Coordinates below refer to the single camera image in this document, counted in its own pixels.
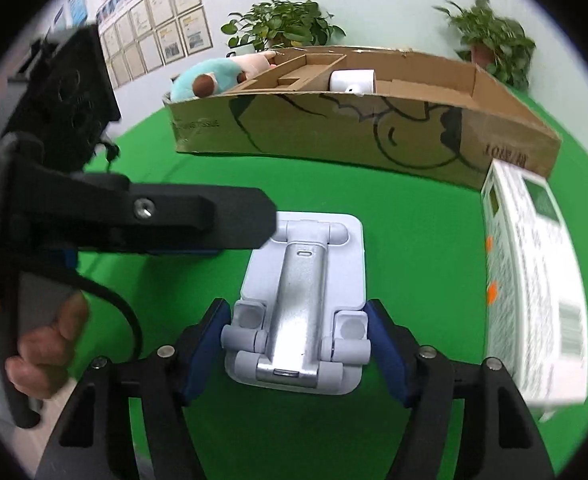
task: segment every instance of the green table surface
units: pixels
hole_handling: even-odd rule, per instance
[[[588,154],[544,110],[563,136],[550,184],[571,233],[588,305]],[[279,210],[348,213],[363,224],[367,297],[380,298],[395,322],[449,358],[483,358],[486,319],[484,227],[478,192],[365,168],[267,157],[192,156],[174,152],[166,110],[118,139],[114,171],[135,182],[220,184],[262,188]],[[89,170],[104,170],[96,157]],[[234,304],[250,251],[215,257],[83,254],[81,271],[126,298],[144,332],[144,355],[172,343],[211,300]],[[98,354],[120,362],[132,338],[116,309],[91,300],[92,316],[72,373]],[[136,447],[147,452],[140,402],[132,400]],[[408,420],[372,362],[345,396],[293,394],[244,386],[222,358],[205,393],[186,410],[210,480],[367,479],[385,477]],[[456,401],[440,478],[456,465],[462,402]],[[588,431],[588,399],[540,424],[556,469]]]

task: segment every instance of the blue gripper pad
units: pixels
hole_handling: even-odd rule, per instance
[[[227,301],[221,301],[202,332],[196,350],[189,362],[187,380],[181,387],[184,402],[189,404],[205,390],[205,384],[214,365],[216,356],[221,351],[220,333],[225,325],[232,322],[231,309]]]
[[[374,301],[367,301],[363,308],[363,311],[367,313],[367,338],[371,341],[372,353],[385,378],[389,394],[405,407],[410,407],[408,368],[391,334],[387,332],[385,323],[378,314],[378,308],[380,307],[376,306]]]

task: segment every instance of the white plastic base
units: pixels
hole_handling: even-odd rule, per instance
[[[349,232],[349,239],[346,243],[328,246],[322,348],[319,348],[323,359],[321,363],[326,365],[323,366],[326,369],[320,374],[323,375],[322,378],[319,375],[319,384],[316,388],[268,383],[249,378],[251,376],[250,369],[255,369],[259,355],[251,352],[260,352],[261,349],[264,349],[264,334],[266,334],[266,330],[269,330],[285,247],[287,246],[285,242],[275,241],[271,238],[263,247],[251,253],[241,288],[241,299],[234,305],[232,323],[225,331],[223,338],[223,340],[238,342],[237,348],[244,348],[245,351],[238,360],[236,359],[238,352],[226,352],[225,371],[234,381],[251,386],[313,394],[348,394],[359,385],[362,364],[366,364],[369,360],[367,315],[364,312],[357,312],[362,310],[365,304],[365,248],[362,224],[354,216],[333,213],[280,211],[278,220],[337,222],[343,224]],[[343,352],[341,360],[359,364],[329,362],[332,353],[332,340],[334,340],[334,355]],[[342,340],[357,342],[360,351],[359,349],[343,351]],[[363,358],[362,355],[365,351],[367,357]],[[339,371],[339,365],[343,368],[340,379],[333,377]]]

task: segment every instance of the metal screw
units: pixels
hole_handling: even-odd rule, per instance
[[[134,201],[134,215],[141,220],[148,220],[156,211],[154,202],[148,198],[137,198]]]
[[[159,357],[163,357],[163,358],[166,358],[167,359],[168,357],[173,356],[174,355],[174,352],[176,352],[176,350],[174,349],[173,346],[171,346],[171,345],[164,345],[164,346],[161,346],[161,348],[159,348],[156,351],[156,354]]]
[[[490,370],[494,370],[495,372],[502,368],[502,362],[497,357],[489,357],[487,361],[485,361],[485,364]]]
[[[439,354],[438,351],[433,346],[429,346],[429,345],[421,346],[419,348],[418,353],[421,357],[424,357],[425,359],[433,359],[434,357],[436,357]]]
[[[107,357],[101,355],[99,357],[94,358],[94,360],[91,362],[90,366],[94,370],[100,370],[107,363],[108,363]]]

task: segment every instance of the human hand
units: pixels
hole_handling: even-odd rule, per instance
[[[76,292],[61,305],[52,324],[19,339],[19,355],[5,362],[7,377],[18,391],[36,399],[49,399],[65,385],[66,366],[74,357],[74,346],[88,316],[87,301]]]

